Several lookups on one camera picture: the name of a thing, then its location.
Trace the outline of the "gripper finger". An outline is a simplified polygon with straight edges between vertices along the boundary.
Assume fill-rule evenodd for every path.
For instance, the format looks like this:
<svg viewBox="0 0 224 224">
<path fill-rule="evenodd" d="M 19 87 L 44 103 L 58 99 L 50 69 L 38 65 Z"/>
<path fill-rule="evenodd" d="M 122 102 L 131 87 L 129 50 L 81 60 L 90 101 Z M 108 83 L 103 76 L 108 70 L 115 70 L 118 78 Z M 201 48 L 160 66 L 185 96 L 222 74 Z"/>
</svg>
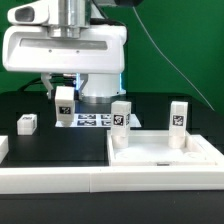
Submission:
<svg viewBox="0 0 224 224">
<path fill-rule="evenodd" d="M 41 81 L 42 81 L 42 83 L 44 84 L 44 86 L 47 90 L 47 97 L 49 99 L 52 98 L 52 90 L 53 90 L 53 86 L 50 82 L 51 78 L 52 78 L 52 76 L 51 76 L 50 73 L 42 73 L 41 74 Z"/>
<path fill-rule="evenodd" d="M 83 90 L 88 82 L 87 74 L 76 74 L 76 90 L 78 92 L 78 99 L 81 100 L 84 96 Z"/>
</svg>

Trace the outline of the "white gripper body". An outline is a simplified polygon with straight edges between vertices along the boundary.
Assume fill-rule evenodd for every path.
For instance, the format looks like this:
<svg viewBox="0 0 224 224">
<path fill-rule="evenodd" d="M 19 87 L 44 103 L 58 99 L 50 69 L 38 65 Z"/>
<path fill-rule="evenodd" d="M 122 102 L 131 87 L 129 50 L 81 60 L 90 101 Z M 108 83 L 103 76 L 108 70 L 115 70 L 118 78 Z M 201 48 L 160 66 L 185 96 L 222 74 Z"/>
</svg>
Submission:
<svg viewBox="0 0 224 224">
<path fill-rule="evenodd" d="M 42 26 L 12 26 L 3 38 L 3 66 L 16 72 L 119 74 L 126 36 L 124 26 L 92 26 L 78 39 L 50 38 Z"/>
</svg>

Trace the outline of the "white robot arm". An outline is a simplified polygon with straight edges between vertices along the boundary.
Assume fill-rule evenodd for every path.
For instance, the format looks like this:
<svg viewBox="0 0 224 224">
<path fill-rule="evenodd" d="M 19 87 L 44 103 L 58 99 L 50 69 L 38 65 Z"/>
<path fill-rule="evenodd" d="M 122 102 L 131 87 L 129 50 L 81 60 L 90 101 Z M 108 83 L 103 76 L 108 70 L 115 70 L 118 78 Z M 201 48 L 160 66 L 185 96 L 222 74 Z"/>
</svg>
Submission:
<svg viewBox="0 0 224 224">
<path fill-rule="evenodd" d="M 121 94 L 125 25 L 107 18 L 103 6 L 135 7 L 144 0 L 36 0 L 10 9 L 3 38 L 6 70 L 36 72 L 46 88 L 50 77 L 78 74 L 79 97 L 107 102 Z"/>
</svg>

